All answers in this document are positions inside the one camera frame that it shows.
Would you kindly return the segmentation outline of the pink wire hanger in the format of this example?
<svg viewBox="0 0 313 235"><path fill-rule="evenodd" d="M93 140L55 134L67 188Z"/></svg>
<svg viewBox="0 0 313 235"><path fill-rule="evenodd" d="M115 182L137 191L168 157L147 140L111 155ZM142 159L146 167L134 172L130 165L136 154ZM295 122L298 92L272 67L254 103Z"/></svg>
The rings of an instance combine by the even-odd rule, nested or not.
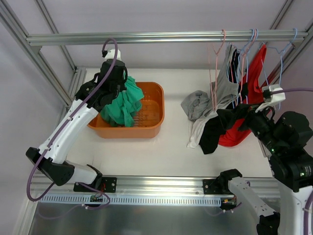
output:
<svg viewBox="0 0 313 235"><path fill-rule="evenodd" d="M258 37L258 30L256 28L251 29L251 37L250 37L249 41L241 49L238 49L235 46L235 48L239 52L239 55L241 56L241 59L240 59L241 68L239 69L241 77L240 77L240 80L238 82L238 84L239 84L239 92L238 92L238 95L236 96L236 101L235 101L236 105L238 105L238 104L243 102L244 95L242 95L242 91L243 91L243 86L244 86L244 83L245 83L244 82L244 66L245 66L245 63L248 66L247 55L249 54L250 48L253 46L253 44L254 44L254 42L255 42L257 37Z"/></svg>
<svg viewBox="0 0 313 235"><path fill-rule="evenodd" d="M215 58L216 58L216 60L215 60L215 77L214 77L214 81L212 81L211 70L209 70L210 95L211 95L211 100L212 100L212 108L213 108L214 111L216 111L216 109L217 109L217 81L218 81L217 69L218 69L218 57L219 57L221 49L224 46L225 39L226 39L226 31L224 29L222 29L222 35L223 35L222 43L221 43L220 47L218 48L218 50L215 50L214 45L212 43L207 45L208 63L210 64L210 50L211 49L213 50L213 52L215 54Z"/></svg>

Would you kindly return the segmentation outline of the green tank top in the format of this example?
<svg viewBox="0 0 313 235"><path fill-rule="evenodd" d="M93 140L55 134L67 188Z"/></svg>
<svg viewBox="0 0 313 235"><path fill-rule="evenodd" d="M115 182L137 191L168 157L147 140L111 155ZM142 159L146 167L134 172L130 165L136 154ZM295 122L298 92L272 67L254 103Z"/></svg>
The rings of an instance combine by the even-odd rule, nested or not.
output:
<svg viewBox="0 0 313 235"><path fill-rule="evenodd" d="M117 98L100 112L101 118L110 126L133 127L134 116L142 108L141 100L144 98L144 93L137 86L135 79L129 76L125 87L126 90L120 92Z"/></svg>

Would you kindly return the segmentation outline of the grey tank top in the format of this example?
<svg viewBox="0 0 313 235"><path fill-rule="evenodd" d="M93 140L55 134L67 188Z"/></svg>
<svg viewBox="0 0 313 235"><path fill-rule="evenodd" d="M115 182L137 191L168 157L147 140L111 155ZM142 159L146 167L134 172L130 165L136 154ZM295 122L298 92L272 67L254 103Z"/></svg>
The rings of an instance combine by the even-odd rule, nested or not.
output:
<svg viewBox="0 0 313 235"><path fill-rule="evenodd" d="M225 59L217 75L217 79L210 83L209 91L195 91L189 94L181 103L181 107L188 119L192 122L204 118L216 108L229 105L238 94L239 84L232 82L226 75L235 47L228 45L225 50Z"/></svg>

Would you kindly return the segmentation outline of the white tank top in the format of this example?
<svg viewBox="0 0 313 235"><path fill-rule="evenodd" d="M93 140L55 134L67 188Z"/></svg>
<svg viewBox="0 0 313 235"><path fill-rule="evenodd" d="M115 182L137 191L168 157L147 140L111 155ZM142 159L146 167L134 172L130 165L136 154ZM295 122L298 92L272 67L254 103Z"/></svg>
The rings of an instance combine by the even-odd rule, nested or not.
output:
<svg viewBox="0 0 313 235"><path fill-rule="evenodd" d="M201 136L203 134L204 131L204 127L205 124L207 123L208 119L207 118L200 118L197 119L193 125L192 125L192 129L191 129L191 136L189 138L189 142L187 143L187 148L196 148L199 143L200 143L200 139Z"/></svg>

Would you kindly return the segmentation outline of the blue wire hanger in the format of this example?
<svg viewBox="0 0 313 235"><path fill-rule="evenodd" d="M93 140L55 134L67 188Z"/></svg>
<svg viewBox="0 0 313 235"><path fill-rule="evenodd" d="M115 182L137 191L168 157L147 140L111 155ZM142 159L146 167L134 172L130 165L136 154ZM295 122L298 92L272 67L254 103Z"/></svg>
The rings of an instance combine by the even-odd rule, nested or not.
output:
<svg viewBox="0 0 313 235"><path fill-rule="evenodd" d="M229 43L229 45L231 45L231 48L234 49L234 53L232 53L232 55L233 54L235 55L234 58L231 59L231 62L229 64L229 72L230 72L230 76L231 76L231 82L238 84L240 77L241 77L240 72L239 72L239 69L241 68L241 62L240 62L241 56L239 55L238 50L235 48L235 46L236 46L235 44ZM248 67L249 67L249 65L247 66L247 64L245 63L245 66L244 66L244 82L245 83L244 84L246 84L247 80L248 80ZM247 95L246 94L242 94L242 95L244 95L243 101L244 101L244 98L247 101L248 100ZM235 108L237 106L235 104L235 101L236 101L236 97L231 103L232 108Z"/></svg>

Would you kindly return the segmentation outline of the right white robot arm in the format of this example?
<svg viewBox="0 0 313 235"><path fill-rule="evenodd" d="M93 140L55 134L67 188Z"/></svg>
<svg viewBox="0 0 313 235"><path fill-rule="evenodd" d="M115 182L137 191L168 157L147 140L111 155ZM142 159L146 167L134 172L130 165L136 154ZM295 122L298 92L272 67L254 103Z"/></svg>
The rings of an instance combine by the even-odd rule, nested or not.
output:
<svg viewBox="0 0 313 235"><path fill-rule="evenodd" d="M220 173L216 187L232 193L255 219L259 235L311 235L313 216L313 158L304 149L313 136L306 116L284 112L274 121L267 117L273 107L257 110L258 105L242 104L233 110L218 109L224 129L243 119L239 130L249 129L270 152L268 159L278 182L281 207L276 212L249 187L237 169Z"/></svg>

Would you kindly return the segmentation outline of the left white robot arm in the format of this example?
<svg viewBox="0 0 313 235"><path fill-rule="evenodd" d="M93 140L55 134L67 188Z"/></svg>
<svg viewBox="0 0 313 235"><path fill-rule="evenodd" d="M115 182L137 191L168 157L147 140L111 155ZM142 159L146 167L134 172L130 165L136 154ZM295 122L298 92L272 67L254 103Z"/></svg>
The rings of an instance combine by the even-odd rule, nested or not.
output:
<svg viewBox="0 0 313 235"><path fill-rule="evenodd" d="M126 89L127 76L124 62L105 61L100 72L81 85L68 113L50 137L38 148L26 151L27 158L55 185L84 183L90 191L101 188L101 172L91 165L68 161L67 154L81 131Z"/></svg>

